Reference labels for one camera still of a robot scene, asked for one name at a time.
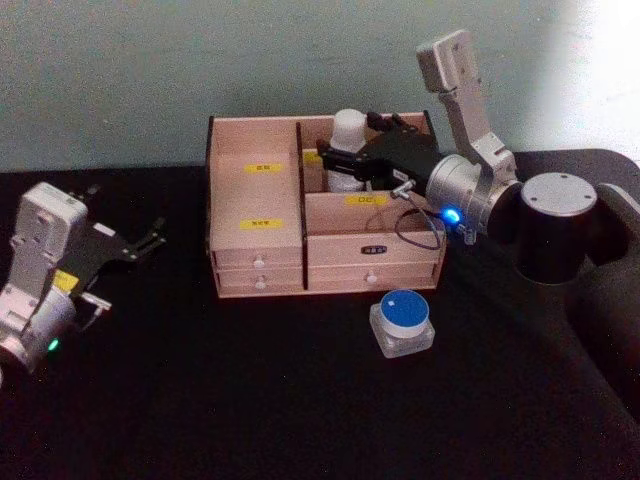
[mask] black cable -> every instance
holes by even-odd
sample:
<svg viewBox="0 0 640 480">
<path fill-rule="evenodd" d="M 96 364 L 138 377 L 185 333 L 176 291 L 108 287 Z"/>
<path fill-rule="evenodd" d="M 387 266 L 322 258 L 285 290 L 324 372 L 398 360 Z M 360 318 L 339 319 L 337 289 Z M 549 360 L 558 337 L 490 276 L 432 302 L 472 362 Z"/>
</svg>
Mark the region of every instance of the black cable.
<svg viewBox="0 0 640 480">
<path fill-rule="evenodd" d="M 422 208 L 420 208 L 420 207 L 418 207 L 416 202 L 414 202 L 411 197 L 407 197 L 406 200 L 408 202 L 410 202 L 411 205 L 414 206 L 414 209 L 413 210 L 407 210 L 406 212 L 404 212 L 402 215 L 400 215 L 398 217 L 398 219 L 396 220 L 396 224 L 393 227 L 393 230 L 396 232 L 396 235 L 398 235 L 398 237 L 400 237 L 401 240 L 404 240 L 405 242 L 410 243 L 411 245 L 415 245 L 416 247 L 424 248 L 426 250 L 440 250 L 440 248 L 442 247 L 442 241 L 440 240 L 440 235 L 438 235 L 438 229 L 436 228 L 435 224 L 433 223 L 433 220 L 431 219 L 431 217 L 428 215 L 427 211 L 422 209 Z M 402 233 L 400 233 L 400 222 L 402 221 L 402 219 L 404 217 L 408 217 L 410 215 L 415 215 L 416 213 L 421 213 L 422 214 L 422 216 L 425 219 L 427 228 L 429 230 L 431 230 L 433 232 L 433 235 L 436 237 L 436 246 L 435 247 L 415 242 L 415 241 L 411 240 L 410 238 L 407 238 L 404 235 L 402 235 Z"/>
</svg>

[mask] black table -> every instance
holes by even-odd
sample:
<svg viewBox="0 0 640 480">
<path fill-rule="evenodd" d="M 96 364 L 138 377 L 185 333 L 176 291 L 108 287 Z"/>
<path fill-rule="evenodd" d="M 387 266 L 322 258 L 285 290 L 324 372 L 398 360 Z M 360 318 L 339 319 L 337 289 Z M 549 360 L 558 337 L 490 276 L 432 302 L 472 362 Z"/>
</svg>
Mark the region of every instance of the black table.
<svg viewBox="0 0 640 480">
<path fill-rule="evenodd" d="M 526 153 L 640 198 L 606 151 Z M 481 239 L 453 242 L 427 352 L 386 360 L 368 323 L 380 294 L 216 298 L 204 168 L 0 175 L 0 272 L 19 196 L 37 181 L 99 183 L 92 216 L 169 243 L 94 292 L 114 310 L 29 377 L 5 369 L 2 478 L 640 478 L 640 427 L 586 355 L 564 288 L 526 282 Z"/>
</svg>

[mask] wooden box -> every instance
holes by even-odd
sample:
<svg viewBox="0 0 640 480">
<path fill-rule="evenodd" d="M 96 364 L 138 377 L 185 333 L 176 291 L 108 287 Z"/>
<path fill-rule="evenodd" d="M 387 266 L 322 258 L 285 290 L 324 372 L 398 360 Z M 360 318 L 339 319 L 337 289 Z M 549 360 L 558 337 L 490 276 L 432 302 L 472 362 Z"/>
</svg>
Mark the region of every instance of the wooden box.
<svg viewBox="0 0 640 480">
<path fill-rule="evenodd" d="M 422 114 L 404 114 L 426 130 Z M 209 252 L 220 297 L 433 289 L 445 254 L 394 232 L 388 192 L 326 193 L 315 142 L 332 116 L 216 118 L 209 128 Z M 424 199 L 414 196 L 424 205 Z M 415 215 L 403 234 L 434 244 Z"/>
</svg>

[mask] green led light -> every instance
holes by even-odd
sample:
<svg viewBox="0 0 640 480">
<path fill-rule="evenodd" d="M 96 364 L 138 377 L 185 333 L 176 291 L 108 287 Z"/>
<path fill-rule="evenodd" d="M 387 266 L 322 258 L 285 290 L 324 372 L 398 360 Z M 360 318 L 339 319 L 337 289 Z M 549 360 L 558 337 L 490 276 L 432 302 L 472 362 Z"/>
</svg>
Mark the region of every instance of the green led light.
<svg viewBox="0 0 640 480">
<path fill-rule="evenodd" d="M 54 338 L 53 341 L 49 344 L 49 347 L 47 348 L 47 350 L 50 352 L 53 352 L 56 348 L 58 348 L 59 344 L 60 344 L 60 340 L 58 340 L 57 338 Z"/>
</svg>

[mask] white drawer knob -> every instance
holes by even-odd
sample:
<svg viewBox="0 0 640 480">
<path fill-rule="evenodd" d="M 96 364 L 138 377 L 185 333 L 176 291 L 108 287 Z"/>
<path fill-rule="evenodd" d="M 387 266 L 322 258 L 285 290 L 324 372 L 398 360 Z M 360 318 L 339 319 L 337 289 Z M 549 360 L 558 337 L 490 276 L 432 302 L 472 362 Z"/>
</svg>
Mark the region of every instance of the white drawer knob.
<svg viewBox="0 0 640 480">
<path fill-rule="evenodd" d="M 373 273 L 373 270 L 369 270 L 366 280 L 367 283 L 376 283 L 378 281 L 378 277 L 376 277 L 376 275 Z"/>
<path fill-rule="evenodd" d="M 267 282 L 265 281 L 262 275 L 258 277 L 258 281 L 256 282 L 256 288 L 258 290 L 264 290 L 265 288 L 267 288 Z"/>
<path fill-rule="evenodd" d="M 256 256 L 256 259 L 253 261 L 254 268 L 264 268 L 264 260 L 262 260 L 262 256 Z"/>
</svg>

